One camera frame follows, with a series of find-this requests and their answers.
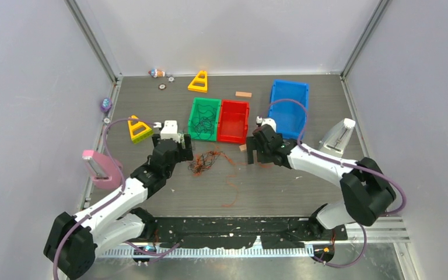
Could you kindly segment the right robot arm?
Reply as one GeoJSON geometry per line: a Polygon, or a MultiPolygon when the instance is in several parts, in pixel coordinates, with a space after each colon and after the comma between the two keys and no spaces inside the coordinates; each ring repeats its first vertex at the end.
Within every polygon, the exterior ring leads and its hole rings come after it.
{"type": "Polygon", "coordinates": [[[249,164],[257,160],[304,171],[341,190],[340,201],[322,205],[309,217],[310,233],[317,239],[325,239],[340,225],[373,225],[397,198],[380,167],[369,157],[344,160],[330,156],[298,140],[283,138],[268,124],[257,127],[247,137],[246,146],[249,164]]]}

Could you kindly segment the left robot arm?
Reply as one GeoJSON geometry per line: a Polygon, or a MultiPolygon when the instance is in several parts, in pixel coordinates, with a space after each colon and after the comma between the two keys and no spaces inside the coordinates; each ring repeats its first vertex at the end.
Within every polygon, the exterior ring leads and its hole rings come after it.
{"type": "Polygon", "coordinates": [[[166,185],[176,164],[193,159],[193,147],[188,134],[179,134],[177,140],[163,133],[152,138],[152,154],[117,189],[74,215],[63,212],[54,219],[43,251],[53,263],[54,279],[60,272],[78,279],[106,250],[155,236],[155,218],[138,204],[166,185]]]}

